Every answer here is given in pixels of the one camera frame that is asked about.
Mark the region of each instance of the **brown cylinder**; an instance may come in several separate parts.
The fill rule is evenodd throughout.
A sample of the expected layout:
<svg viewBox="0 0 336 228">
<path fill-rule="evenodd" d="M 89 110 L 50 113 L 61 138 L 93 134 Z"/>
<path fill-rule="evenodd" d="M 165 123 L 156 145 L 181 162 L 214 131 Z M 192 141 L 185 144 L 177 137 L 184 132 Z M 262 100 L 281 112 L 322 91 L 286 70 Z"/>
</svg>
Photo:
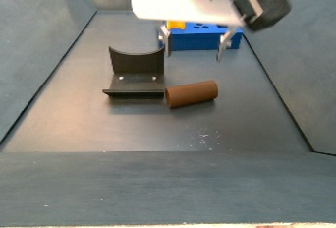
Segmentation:
<svg viewBox="0 0 336 228">
<path fill-rule="evenodd" d="M 214 81 L 204 81 L 165 88 L 165 99 L 169 108 L 213 100 L 217 97 Z"/>
</svg>

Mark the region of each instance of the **brown tube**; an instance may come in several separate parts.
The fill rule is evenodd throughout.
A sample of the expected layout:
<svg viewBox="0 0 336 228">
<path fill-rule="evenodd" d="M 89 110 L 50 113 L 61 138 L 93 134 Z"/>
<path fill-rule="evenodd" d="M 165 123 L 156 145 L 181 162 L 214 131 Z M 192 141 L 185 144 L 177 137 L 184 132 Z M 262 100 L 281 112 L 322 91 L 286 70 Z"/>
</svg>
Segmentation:
<svg viewBox="0 0 336 228">
<path fill-rule="evenodd" d="M 165 99 L 169 108 L 213 100 L 217 97 L 214 81 L 177 85 L 165 88 Z"/>
</svg>

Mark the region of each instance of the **black bracket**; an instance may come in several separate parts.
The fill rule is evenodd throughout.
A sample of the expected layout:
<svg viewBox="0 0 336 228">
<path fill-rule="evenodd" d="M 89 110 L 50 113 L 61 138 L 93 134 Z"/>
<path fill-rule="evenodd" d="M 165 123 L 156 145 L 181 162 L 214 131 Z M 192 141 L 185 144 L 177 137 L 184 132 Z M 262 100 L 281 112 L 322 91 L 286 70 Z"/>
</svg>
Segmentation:
<svg viewBox="0 0 336 228">
<path fill-rule="evenodd" d="M 117 98 L 162 98 L 164 47 L 144 54 L 126 54 L 112 47 L 109 52 L 114 73 L 102 93 Z"/>
</svg>

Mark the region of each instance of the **hole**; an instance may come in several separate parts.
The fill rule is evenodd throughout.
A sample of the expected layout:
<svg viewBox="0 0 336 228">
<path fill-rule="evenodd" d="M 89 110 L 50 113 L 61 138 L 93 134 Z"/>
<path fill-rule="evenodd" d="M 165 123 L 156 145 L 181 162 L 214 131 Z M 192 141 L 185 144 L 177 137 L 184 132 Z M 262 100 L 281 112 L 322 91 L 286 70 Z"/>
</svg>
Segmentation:
<svg viewBox="0 0 336 228">
<path fill-rule="evenodd" d="M 226 26 L 216 25 L 218 28 L 226 29 Z"/>
</svg>

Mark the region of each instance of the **blue object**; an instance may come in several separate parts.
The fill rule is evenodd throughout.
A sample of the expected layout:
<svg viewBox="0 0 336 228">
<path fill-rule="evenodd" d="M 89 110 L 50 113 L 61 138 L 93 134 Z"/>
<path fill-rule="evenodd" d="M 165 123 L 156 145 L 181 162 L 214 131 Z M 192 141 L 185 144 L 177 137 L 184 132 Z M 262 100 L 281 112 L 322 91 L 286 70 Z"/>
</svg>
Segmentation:
<svg viewBox="0 0 336 228">
<path fill-rule="evenodd" d="M 226 32 L 225 26 L 200 23 L 186 23 L 185 26 L 185 29 L 170 29 L 172 51 L 217 49 L 220 36 Z M 241 35 L 242 30 L 238 28 L 228 49 L 238 49 Z"/>
</svg>

